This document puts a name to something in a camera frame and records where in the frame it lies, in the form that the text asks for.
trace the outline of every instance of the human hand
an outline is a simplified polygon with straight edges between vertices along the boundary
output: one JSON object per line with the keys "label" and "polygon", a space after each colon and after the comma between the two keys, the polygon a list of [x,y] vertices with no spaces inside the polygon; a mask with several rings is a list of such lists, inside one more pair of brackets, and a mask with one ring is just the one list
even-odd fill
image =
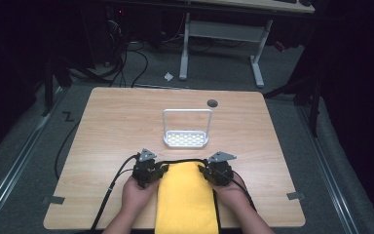
{"label": "human hand", "polygon": [[[245,187],[243,180],[236,173],[233,173],[233,180],[235,180],[242,187]],[[247,197],[243,190],[239,188],[234,182],[230,182],[226,186],[216,186],[210,183],[211,187],[217,193],[217,197],[221,202],[232,211],[236,211],[242,207],[250,206]]]}
{"label": "human hand", "polygon": [[121,212],[138,215],[148,204],[151,196],[157,191],[160,181],[154,181],[145,188],[141,188],[137,180],[129,177],[123,187]]}

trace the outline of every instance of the dark background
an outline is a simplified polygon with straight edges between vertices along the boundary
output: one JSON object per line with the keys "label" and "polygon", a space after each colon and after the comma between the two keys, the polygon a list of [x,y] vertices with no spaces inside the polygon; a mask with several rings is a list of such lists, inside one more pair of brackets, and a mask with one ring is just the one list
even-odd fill
{"label": "dark background", "polygon": [[[94,40],[94,34],[105,39],[102,30],[107,27],[86,22],[102,11],[88,16],[73,3],[59,4],[0,1],[0,141],[35,101],[50,55],[62,54],[86,67],[111,60],[110,48]],[[315,6],[319,16],[343,20],[318,24],[316,30],[308,22],[278,20],[268,45],[280,41],[285,47],[306,46],[289,82],[318,76],[322,80],[321,95],[334,129],[374,204],[374,1],[317,1]],[[181,13],[132,8],[126,14],[131,36],[158,48],[166,39],[161,31],[172,35],[182,18]]]}

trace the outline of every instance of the yellow cloth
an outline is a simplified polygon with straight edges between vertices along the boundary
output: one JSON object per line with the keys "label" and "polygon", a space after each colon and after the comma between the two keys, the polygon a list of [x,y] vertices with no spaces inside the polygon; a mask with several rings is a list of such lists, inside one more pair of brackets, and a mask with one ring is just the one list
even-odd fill
{"label": "yellow cloth", "polygon": [[198,165],[169,165],[159,186],[156,234],[218,233],[212,189]]}

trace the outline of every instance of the white plastic basket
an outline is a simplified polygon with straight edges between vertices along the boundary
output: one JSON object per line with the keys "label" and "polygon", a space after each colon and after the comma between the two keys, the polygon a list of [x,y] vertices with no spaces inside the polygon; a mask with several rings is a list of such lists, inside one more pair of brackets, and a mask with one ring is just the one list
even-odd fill
{"label": "white plastic basket", "polygon": [[[170,130],[168,131],[166,114],[169,112],[203,112],[208,113],[206,131],[202,130]],[[174,148],[203,148],[208,142],[212,111],[210,109],[165,109],[163,111],[164,143]]]}

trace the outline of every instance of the person's arm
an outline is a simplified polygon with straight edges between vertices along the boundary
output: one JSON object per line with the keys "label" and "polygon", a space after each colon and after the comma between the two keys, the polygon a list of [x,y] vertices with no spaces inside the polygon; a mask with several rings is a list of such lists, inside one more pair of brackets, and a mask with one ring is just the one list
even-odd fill
{"label": "person's arm", "polygon": [[151,196],[157,191],[159,181],[149,184],[146,188],[138,186],[135,178],[130,176],[123,187],[123,199],[118,214],[108,224],[103,234],[128,234],[139,213],[148,204]]}
{"label": "person's arm", "polygon": [[[234,180],[244,187],[242,179],[234,173]],[[271,234],[275,233],[248,202],[244,192],[233,182],[227,186],[211,184],[221,202],[236,216],[241,224],[244,234]]]}

